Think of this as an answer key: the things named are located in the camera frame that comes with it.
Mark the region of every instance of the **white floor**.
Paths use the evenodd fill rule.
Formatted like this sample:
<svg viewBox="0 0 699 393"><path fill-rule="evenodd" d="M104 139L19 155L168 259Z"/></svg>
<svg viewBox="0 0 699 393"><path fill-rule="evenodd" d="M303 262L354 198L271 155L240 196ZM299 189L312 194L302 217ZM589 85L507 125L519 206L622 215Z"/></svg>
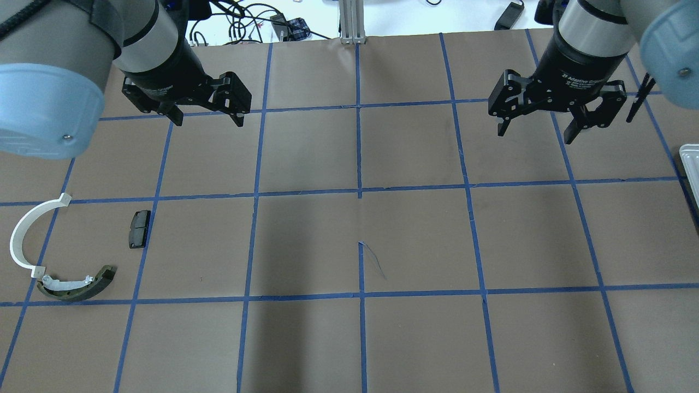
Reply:
<svg viewBox="0 0 699 393"><path fill-rule="evenodd" d="M339 11L334 0L257 0L281 10L288 20L302 17L311 30L325 36L338 37ZM255 3L244 0L241 5ZM430 6L425 0L364 0L364 22L367 36L407 36L458 31L492 30L510 0L442 0L438 6ZM545 27L534 21L538 0L524 0L525 9L513 29ZM266 8L251 8L259 14ZM266 13L267 18L274 13ZM262 22L261 35L264 42L276 41L270 22ZM211 45L229 42L229 23L222 15L213 16L196 26ZM253 39L259 39L257 32Z"/></svg>

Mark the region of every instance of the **robotic arm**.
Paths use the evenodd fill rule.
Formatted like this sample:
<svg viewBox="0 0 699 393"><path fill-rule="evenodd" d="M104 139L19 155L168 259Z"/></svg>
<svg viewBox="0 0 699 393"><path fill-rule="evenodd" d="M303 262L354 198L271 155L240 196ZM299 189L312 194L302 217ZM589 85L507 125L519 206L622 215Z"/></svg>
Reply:
<svg viewBox="0 0 699 393"><path fill-rule="evenodd" d="M535 110L572 113L565 143L608 127L626 102L624 82L608 80L636 40L654 79L645 80L627 121L655 80L674 104L699 109L698 18L697 0L540 0L535 19L554 25L554 36L532 76L508 69L493 89L488 112L498 117L498 135Z"/></svg>
<svg viewBox="0 0 699 393"><path fill-rule="evenodd" d="M207 75L157 0L0 2L0 150L64 159L89 145L113 62L122 91L144 113L182 124L178 105L231 116L239 127L252 96L238 76ZM177 3L181 12L188 0Z"/></svg>

